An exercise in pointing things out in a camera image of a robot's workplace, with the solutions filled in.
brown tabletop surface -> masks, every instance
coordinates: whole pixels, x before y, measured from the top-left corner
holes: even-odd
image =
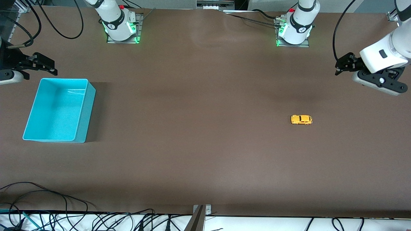
[[[46,12],[63,34],[80,30],[76,8]],[[41,15],[41,34],[21,50],[96,88],[87,141],[22,140],[39,81],[53,77],[28,71],[31,80],[0,87],[1,186],[37,182],[98,211],[191,213],[206,203],[226,215],[410,217],[411,92],[394,97],[352,73],[334,76],[340,14],[319,14],[310,47],[288,48],[276,47],[272,27],[216,10],[155,9],[140,44],[107,44],[96,11],[82,13],[78,39],[60,37]],[[32,13],[19,22],[36,32]],[[359,55],[396,26],[384,14],[347,14],[337,55]],[[25,40],[17,28],[12,43]],[[410,68],[400,80],[411,84]],[[293,114],[314,123],[292,125]],[[42,194],[20,207],[64,203]]]

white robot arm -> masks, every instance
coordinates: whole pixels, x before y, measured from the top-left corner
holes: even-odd
[[[360,58],[353,53],[339,58],[335,75],[343,71],[355,72],[355,82],[390,95],[408,90],[398,78],[411,60],[411,0],[395,0],[395,7],[402,25],[360,51]]]
[[[304,42],[309,36],[318,12],[320,12],[320,3],[317,0],[299,0],[297,9],[285,15],[286,26],[278,35],[290,44]]]
[[[103,20],[107,34],[116,41],[124,41],[136,33],[133,23],[136,14],[124,7],[120,8],[115,0],[85,0],[97,10]]]

blue plastic bin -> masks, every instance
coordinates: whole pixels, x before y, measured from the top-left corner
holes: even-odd
[[[95,94],[87,79],[41,79],[23,140],[84,143]]]

white floor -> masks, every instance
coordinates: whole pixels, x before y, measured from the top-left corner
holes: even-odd
[[[58,218],[64,218],[65,214],[60,214]],[[112,219],[105,222],[105,225],[110,227],[114,222],[118,221],[125,215],[117,215]],[[173,218],[173,222],[179,227],[180,230],[184,230],[191,216],[181,216]],[[42,226],[39,215],[30,215],[30,218]],[[43,222],[46,224],[49,222],[49,215],[42,215]],[[96,215],[86,215],[75,227],[78,231],[92,231],[92,222],[96,219]],[[132,215],[125,218],[118,226],[115,227],[116,231],[128,231],[132,230],[138,222],[143,218],[143,215]],[[69,218],[72,224],[77,223],[81,217]],[[167,215],[163,215],[153,221],[153,226],[156,226],[160,222],[168,219]],[[336,231],[331,224],[332,218],[315,218],[309,228],[309,231]],[[17,224],[19,219],[18,215],[12,215],[12,221]],[[298,218],[298,217],[225,217],[225,216],[207,216],[204,231],[215,231],[221,229],[223,231],[304,231],[308,225],[310,218]],[[350,219],[350,218],[340,218],[345,231],[358,231],[361,219]],[[69,231],[71,225],[68,223],[67,219],[64,218],[60,220],[61,225],[64,227],[64,231]],[[335,222],[337,228],[340,229],[338,222]],[[9,222],[8,215],[0,215],[0,224],[6,227],[12,227]],[[148,224],[145,231],[151,231],[151,223]],[[101,225],[99,230],[107,230],[107,227]],[[154,228],[154,231],[164,231],[166,228],[166,222]],[[34,231],[36,226],[32,224],[28,219],[25,219],[23,223],[23,230]],[[409,219],[365,219],[362,231],[406,231],[411,229],[411,220]],[[44,230],[51,230],[50,226],[46,226]],[[56,231],[63,231],[59,226],[55,226]],[[177,231],[177,229],[171,225],[171,231]]]

yellow toy car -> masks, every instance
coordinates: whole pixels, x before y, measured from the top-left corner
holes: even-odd
[[[292,124],[312,124],[312,117],[309,115],[292,115],[291,116]]]

